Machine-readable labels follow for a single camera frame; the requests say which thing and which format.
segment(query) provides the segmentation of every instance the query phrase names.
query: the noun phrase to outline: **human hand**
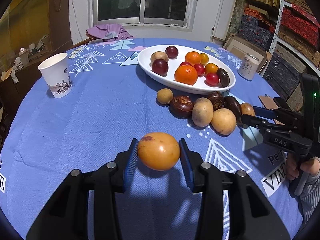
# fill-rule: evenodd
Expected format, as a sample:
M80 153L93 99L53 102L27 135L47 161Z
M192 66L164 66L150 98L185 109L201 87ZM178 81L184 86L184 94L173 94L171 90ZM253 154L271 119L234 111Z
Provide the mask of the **human hand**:
M309 160L304 163L301 163L300 169L307 173L310 173L312 176L316 176L320 170L320 162L317 159ZM294 180L299 176L299 171L297 169L297 163L293 157L292 153L287 155L287 178L289 180Z

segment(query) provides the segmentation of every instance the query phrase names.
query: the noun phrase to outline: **can lid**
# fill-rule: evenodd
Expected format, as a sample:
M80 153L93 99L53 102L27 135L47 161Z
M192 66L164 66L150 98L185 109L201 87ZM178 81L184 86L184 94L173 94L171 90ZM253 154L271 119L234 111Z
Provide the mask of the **can lid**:
M252 58L253 58L253 59L255 59L255 60L260 61L257 57L255 57L255 56L254 56L254 55L252 55L252 54L247 53L247 55L248 55L248 56L250 56L250 57L252 57Z

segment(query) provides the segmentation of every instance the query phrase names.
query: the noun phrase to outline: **tablecloth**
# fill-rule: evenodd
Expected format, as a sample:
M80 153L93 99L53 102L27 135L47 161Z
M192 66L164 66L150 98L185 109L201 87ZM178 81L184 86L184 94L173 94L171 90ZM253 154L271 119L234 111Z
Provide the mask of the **tablecloth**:
M1 151L0 205L23 238L72 169L96 170L127 150L132 138L153 131L169 133L177 140L185 138L191 150L220 170L245 170L268 197L291 237L296 234L302 216L297 200L288 194L285 157L261 144L256 129L237 127L230 136L222 137L210 126L198 128L191 120L176 119L167 107L156 103L156 93L164 86L144 73L137 55L145 47L160 44L198 49L227 64L236 75L236 85L228 93L240 103L261 106L259 95L277 96L259 75L252 82L241 78L236 72L241 60L212 43L150 38L68 51L72 91L56 99L40 78L21 103ZM92 200L91 193L89 239L93 239ZM153 171L138 161L130 190L116 195L123 239L193 239L200 201L201 195L192 195L187 188L180 161L165 172ZM228 239L228 229L224 192L223 239Z

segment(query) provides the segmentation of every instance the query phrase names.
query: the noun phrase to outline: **paper cup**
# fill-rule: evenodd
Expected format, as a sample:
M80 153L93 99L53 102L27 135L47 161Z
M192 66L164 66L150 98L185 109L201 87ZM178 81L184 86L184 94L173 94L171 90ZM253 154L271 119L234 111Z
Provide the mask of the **paper cup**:
M67 53L60 53L47 58L38 69L55 98L66 96L72 89Z

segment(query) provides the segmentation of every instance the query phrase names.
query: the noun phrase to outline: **picture frame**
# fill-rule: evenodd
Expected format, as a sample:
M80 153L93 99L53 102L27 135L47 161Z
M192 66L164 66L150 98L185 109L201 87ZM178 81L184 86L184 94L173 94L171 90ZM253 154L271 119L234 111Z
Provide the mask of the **picture frame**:
M257 69L257 73L260 73L261 70L263 70L264 67L268 64L269 55L265 50L258 48L257 46L236 36L235 34L230 35L230 37L224 44L223 48L231 52L241 60L244 59L244 56L247 53L254 55L256 58L259 59L260 62L259 67Z

